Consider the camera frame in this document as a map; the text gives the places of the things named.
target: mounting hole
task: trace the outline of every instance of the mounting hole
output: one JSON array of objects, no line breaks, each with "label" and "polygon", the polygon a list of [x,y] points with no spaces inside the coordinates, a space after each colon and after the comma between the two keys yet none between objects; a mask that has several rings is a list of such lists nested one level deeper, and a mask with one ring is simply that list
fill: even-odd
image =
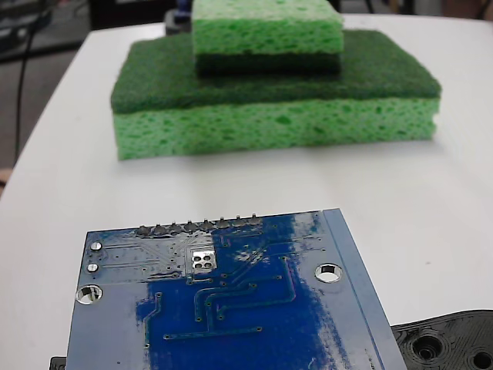
[{"label": "mounting hole", "polygon": [[315,277],[324,283],[335,283],[342,277],[342,269],[336,264],[321,264],[315,269]]},{"label": "mounting hole", "polygon": [[93,304],[102,297],[102,290],[97,285],[85,285],[77,290],[75,299],[80,304]]},{"label": "mounting hole", "polygon": [[491,358],[491,356],[486,352],[479,352],[472,359],[472,363],[475,364],[477,368],[483,370],[491,367],[493,364],[493,358]]},{"label": "mounting hole", "polygon": [[414,353],[424,361],[431,361],[441,354],[442,345],[438,339],[425,335],[413,344]]}]

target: sponge foam layer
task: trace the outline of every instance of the sponge foam layer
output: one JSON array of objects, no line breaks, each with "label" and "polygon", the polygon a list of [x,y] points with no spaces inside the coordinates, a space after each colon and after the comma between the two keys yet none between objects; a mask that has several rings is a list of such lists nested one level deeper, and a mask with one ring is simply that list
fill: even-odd
[{"label": "sponge foam layer", "polygon": [[119,158],[429,140],[438,99],[334,99],[114,116]]},{"label": "sponge foam layer", "polygon": [[196,0],[198,54],[338,53],[342,17],[326,0]]}]

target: large sponge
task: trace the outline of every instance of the large sponge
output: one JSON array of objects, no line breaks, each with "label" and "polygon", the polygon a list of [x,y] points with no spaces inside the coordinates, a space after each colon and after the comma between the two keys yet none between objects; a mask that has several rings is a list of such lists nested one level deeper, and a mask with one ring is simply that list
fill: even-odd
[{"label": "large sponge", "polygon": [[339,76],[199,79],[189,35],[137,42],[112,94],[119,158],[430,139],[430,73],[379,32],[344,34]]},{"label": "large sponge", "polygon": [[338,71],[342,25],[327,0],[196,0],[196,67],[201,73]]}]

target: blurry background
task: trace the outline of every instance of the blurry background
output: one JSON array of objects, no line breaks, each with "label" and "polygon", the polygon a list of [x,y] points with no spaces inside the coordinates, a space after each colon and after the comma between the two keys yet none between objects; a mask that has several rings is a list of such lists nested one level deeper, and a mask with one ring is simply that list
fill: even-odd
[{"label": "blurry background", "polygon": [[[178,0],[187,17],[187,0]],[[0,169],[15,162],[17,98],[22,61],[20,148],[84,38],[93,29],[161,22],[177,0],[0,0]],[[489,0],[330,0],[343,13],[398,12],[493,20]],[[27,50],[29,35],[35,29]]]}]

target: small sponge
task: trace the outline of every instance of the small sponge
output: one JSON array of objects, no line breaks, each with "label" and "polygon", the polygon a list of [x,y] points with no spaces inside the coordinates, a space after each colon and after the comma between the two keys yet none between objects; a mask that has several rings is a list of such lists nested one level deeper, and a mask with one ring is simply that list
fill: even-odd
[{"label": "small sponge", "polygon": [[196,0],[197,71],[339,71],[342,25],[327,0]]},{"label": "small sponge", "polygon": [[426,140],[441,88],[375,31],[346,31],[339,76],[199,79],[190,35],[137,42],[112,94],[119,158]]}]

